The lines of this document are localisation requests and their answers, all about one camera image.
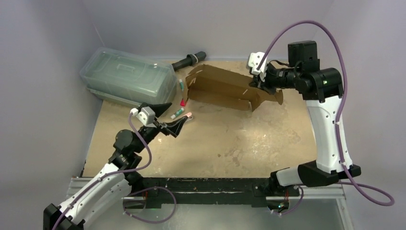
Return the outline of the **brown cardboard box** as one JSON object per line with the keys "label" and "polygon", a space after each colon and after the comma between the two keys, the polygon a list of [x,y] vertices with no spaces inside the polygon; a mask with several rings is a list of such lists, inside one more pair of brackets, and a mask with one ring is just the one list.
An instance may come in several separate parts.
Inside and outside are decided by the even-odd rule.
{"label": "brown cardboard box", "polygon": [[263,102],[283,103],[283,92],[268,94],[250,87],[252,78],[211,65],[199,65],[184,80],[182,99],[194,100],[242,111],[255,111]]}

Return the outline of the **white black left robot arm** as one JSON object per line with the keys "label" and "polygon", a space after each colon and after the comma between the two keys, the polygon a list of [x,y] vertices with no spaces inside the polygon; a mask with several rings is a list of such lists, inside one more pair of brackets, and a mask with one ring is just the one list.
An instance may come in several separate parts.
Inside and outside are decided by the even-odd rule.
{"label": "white black left robot arm", "polygon": [[87,184],[59,205],[50,204],[43,212],[45,230],[87,230],[111,205],[126,195],[147,192],[139,170],[152,162],[149,143],[160,133],[177,137],[192,114],[173,115],[172,121],[158,118],[171,103],[142,103],[128,115],[130,130],[123,129],[115,137],[114,152],[108,162]]}

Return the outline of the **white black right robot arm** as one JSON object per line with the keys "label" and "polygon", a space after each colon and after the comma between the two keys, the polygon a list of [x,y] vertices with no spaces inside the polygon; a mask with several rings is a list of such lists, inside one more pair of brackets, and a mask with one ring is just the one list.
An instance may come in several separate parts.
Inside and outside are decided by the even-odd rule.
{"label": "white black right robot arm", "polygon": [[348,153],[341,126],[340,105],[344,87],[336,68],[322,69],[315,41],[288,45],[288,63],[281,68],[262,63],[263,52],[251,53],[247,69],[253,76],[251,86],[275,94],[278,89],[294,89],[305,101],[316,142],[317,158],[295,167],[272,172],[268,188],[280,195],[291,185],[320,187],[361,175]]}

